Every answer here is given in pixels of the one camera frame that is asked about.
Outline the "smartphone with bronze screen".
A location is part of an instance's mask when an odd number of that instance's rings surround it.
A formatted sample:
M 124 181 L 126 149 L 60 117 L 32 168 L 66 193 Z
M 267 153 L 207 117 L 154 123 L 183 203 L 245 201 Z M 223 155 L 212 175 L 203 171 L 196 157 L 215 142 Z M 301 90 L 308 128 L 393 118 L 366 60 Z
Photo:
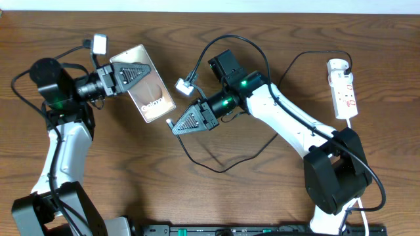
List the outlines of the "smartphone with bronze screen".
M 173 111 L 176 105 L 160 77 L 144 45 L 140 44 L 110 58 L 111 63 L 136 63 L 150 67 L 150 73 L 129 91 L 140 114 L 147 123 Z

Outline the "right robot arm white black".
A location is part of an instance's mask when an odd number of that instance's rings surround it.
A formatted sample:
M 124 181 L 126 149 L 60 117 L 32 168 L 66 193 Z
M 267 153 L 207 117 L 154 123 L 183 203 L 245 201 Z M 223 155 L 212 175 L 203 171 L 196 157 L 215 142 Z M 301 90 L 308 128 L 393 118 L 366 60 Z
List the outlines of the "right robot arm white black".
M 168 120 L 171 132 L 179 138 L 212 130 L 233 109 L 242 108 L 275 130 L 302 158 L 305 188 L 316 205 L 310 230 L 342 233 L 354 204 L 373 181 L 359 136 L 350 127 L 337 131 L 305 113 L 268 77 L 259 71 L 247 73 L 231 50 L 208 64 L 222 90 L 193 101 L 176 123 Z

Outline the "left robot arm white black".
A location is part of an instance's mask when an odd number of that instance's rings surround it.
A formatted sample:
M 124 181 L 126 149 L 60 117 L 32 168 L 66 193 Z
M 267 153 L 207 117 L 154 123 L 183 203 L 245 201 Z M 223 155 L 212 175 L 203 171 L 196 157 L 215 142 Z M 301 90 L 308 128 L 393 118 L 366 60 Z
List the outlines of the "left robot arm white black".
M 85 159 L 93 141 L 95 102 L 126 93 L 151 73 L 148 64 L 111 63 L 74 79 L 79 64 L 42 58 L 27 70 L 44 97 L 36 109 L 50 145 L 43 171 L 11 213 L 21 235 L 142 235 L 126 216 L 104 220 L 83 189 Z

